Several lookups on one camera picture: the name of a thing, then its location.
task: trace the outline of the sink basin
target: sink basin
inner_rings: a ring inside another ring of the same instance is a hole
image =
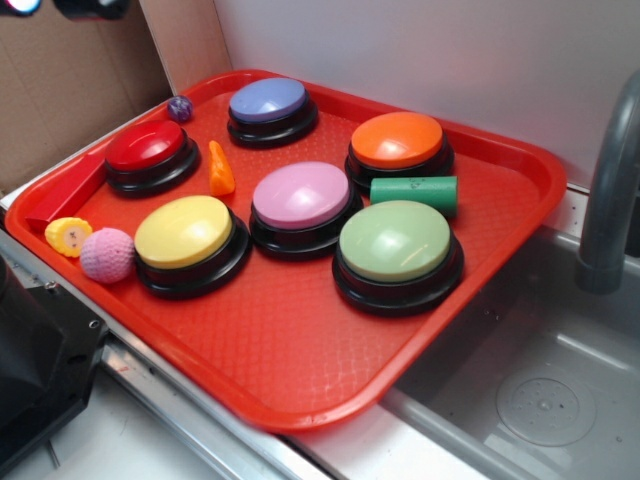
[[[490,478],[638,478],[640,263],[584,293],[577,245],[540,229],[383,405]]]

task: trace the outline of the green foam block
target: green foam block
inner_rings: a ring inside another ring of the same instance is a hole
[[[411,200],[438,210],[445,217],[458,214],[458,177],[374,178],[371,204]]]

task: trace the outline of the gray faucet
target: gray faucet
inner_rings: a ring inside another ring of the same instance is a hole
[[[582,290],[616,291],[625,251],[640,256],[639,181],[640,70],[618,97],[596,164],[575,275]]]

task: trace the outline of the plastic tray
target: plastic tray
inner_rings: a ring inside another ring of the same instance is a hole
[[[195,117],[184,128],[200,145],[200,170],[185,184],[147,199],[124,199],[106,184],[78,209],[94,230],[134,235],[158,206],[190,194],[209,194],[207,145],[227,154],[237,190],[223,201],[249,220],[256,184],[274,169],[302,160],[343,167],[354,129],[400,110],[305,83],[320,109],[318,127],[304,139],[270,150],[231,143],[226,130],[232,94],[250,82],[279,76],[237,71],[190,88]],[[164,104],[136,120],[168,118]],[[293,433],[347,419],[377,402],[412,361],[542,223],[562,198],[559,161],[540,148],[441,121],[456,158],[459,212],[451,226],[466,257],[462,283],[437,309],[383,319],[344,303],[331,259],[288,263],[254,250],[247,267],[222,290],[186,301],[150,295],[135,275],[102,286],[84,276],[77,259],[57,254],[25,221],[56,183],[71,175],[78,155],[20,195],[10,208],[9,232],[144,342],[245,420],[272,432]],[[100,153],[106,138],[89,153]]]

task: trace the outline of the small purple ball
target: small purple ball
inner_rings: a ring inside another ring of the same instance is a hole
[[[178,123],[184,123],[190,120],[193,115],[193,103],[184,95],[176,95],[169,99],[167,111],[172,120]]]

